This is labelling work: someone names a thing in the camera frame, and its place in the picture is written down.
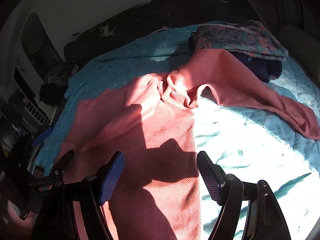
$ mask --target pillow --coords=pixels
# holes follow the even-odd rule
[[[320,81],[320,44],[314,38],[294,26],[285,25],[276,39],[302,63],[315,80]]]
[[[300,68],[302,68],[308,79],[310,79],[318,88],[320,88],[320,82],[313,76],[311,76],[310,72],[305,68],[305,66],[291,53],[289,54],[289,56],[299,65]]]

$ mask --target white wall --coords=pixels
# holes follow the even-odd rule
[[[91,27],[140,3],[151,0],[22,0],[0,32],[0,95],[13,87],[13,71],[19,59],[31,89],[38,94],[42,80],[30,64],[21,46],[21,32],[28,16],[35,12],[52,44],[64,59],[63,48],[73,33]]]
[[[40,90],[41,79],[26,57],[20,35],[36,0],[22,0],[0,31],[0,96],[5,100],[17,89],[13,73],[17,59],[24,66],[22,76],[34,92]]]

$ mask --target pink object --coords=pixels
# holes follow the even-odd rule
[[[56,161],[76,151],[64,173],[71,183],[96,173],[116,150],[124,153],[125,168],[103,207],[115,239],[200,239],[192,109],[205,87],[219,105],[275,112],[303,136],[320,139],[310,108],[270,90],[223,49],[198,49],[170,74],[148,74],[81,101]]]
[[[25,220],[21,220],[14,210],[12,202],[9,200],[7,203],[7,209],[9,215],[7,232],[12,234],[14,239],[29,239],[32,234],[33,226],[36,222],[36,215],[30,212]]]

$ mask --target blue bedspread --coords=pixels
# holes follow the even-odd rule
[[[188,62],[187,40],[194,31],[196,25],[149,35],[90,61],[70,79],[67,105],[35,164],[49,173],[79,100],[95,98],[106,88],[120,88],[134,77],[170,72]],[[268,85],[312,108],[320,120],[320,91],[290,57],[283,63],[280,78]],[[206,92],[195,114],[197,151],[205,150],[226,173],[243,181],[266,180],[275,191],[292,239],[305,239],[320,214],[319,142],[296,133],[274,113],[218,106]],[[200,190],[203,238],[207,239],[220,207],[210,199],[202,179]],[[236,239],[241,239],[244,228],[247,203],[243,204]]]

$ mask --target folded blanket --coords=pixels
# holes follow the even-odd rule
[[[224,49],[198,49],[170,74],[148,74],[82,101],[56,161],[76,152],[64,173],[70,183],[95,173],[116,150],[124,153],[125,168],[103,206],[115,239],[200,239],[193,109],[206,87],[219,105],[275,112],[320,139],[310,108],[270,90]],[[81,219],[76,206],[75,213]]]
[[[193,40],[196,49],[226,49],[250,57],[279,61],[288,57],[288,51],[263,24],[253,20],[234,26],[199,25]]]

